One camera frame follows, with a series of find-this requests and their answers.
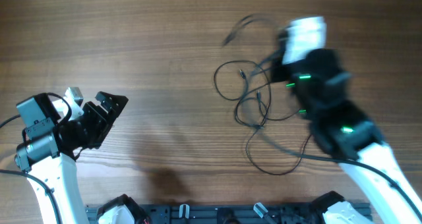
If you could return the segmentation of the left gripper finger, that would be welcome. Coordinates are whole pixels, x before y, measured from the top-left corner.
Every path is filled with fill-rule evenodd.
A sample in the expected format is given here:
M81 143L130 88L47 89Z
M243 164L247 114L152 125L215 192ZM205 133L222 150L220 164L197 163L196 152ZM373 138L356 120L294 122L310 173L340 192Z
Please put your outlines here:
M106 92L98 92L95 99L100 102L100 105L108 112L117 113L118 106L118 95L109 94Z
M115 120L120 116L124 110L129 99L126 96L112 95L111 99L111 111L110 111L110 123L113 124Z

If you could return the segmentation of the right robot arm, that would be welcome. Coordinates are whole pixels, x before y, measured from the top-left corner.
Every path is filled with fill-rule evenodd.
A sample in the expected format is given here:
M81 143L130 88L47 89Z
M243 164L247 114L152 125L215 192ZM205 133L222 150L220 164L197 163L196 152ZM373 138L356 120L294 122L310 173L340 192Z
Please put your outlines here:
M291 29L278 34L273 60L277 73L292 84L305 110L309 130L326 154L366 195L385 223L420 223L421 199L400 169L375 122L347 94L351 75L336 52L323 46L295 48ZM299 53L290 59L290 52Z

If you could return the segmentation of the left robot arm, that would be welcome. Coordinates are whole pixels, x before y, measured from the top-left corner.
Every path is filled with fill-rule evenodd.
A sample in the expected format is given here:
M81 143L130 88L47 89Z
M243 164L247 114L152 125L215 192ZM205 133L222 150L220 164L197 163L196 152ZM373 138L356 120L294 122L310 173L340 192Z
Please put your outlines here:
M17 104L26 126L15 163L33 188L44 223L87 223L74 151L98 149L129 100L98 92L96 103L84 102L77 87L53 96L41 93Z

